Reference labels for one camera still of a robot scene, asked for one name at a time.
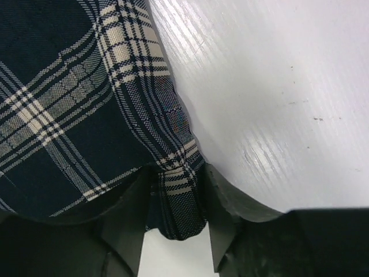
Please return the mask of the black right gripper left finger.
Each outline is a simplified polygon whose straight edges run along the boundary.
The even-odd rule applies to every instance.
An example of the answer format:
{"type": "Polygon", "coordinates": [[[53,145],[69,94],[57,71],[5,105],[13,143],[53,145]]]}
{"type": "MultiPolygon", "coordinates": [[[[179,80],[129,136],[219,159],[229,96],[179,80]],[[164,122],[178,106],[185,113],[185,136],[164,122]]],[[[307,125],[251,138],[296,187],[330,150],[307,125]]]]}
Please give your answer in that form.
{"type": "Polygon", "coordinates": [[[2,276],[137,276],[152,171],[46,221],[1,212],[2,276]]]}

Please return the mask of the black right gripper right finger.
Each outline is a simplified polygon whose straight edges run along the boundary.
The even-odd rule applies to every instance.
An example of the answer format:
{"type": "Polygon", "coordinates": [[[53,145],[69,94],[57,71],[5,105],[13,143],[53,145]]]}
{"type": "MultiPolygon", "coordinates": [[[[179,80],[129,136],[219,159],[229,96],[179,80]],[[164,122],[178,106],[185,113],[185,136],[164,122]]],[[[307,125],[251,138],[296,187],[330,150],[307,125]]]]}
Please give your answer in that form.
{"type": "Polygon", "coordinates": [[[368,209],[263,205],[204,167],[214,270],[220,276],[367,276],[368,209]]]}

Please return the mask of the navy plaid skirt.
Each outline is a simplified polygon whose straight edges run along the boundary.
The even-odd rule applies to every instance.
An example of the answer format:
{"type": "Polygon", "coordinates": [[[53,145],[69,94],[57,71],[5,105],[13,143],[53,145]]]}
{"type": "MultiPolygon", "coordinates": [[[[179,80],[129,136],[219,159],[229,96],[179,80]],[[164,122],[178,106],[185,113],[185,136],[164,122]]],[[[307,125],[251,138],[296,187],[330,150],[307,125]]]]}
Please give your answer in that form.
{"type": "Polygon", "coordinates": [[[147,229],[206,224],[204,159],[144,1],[1,2],[1,210],[41,222],[154,171],[147,229]]]}

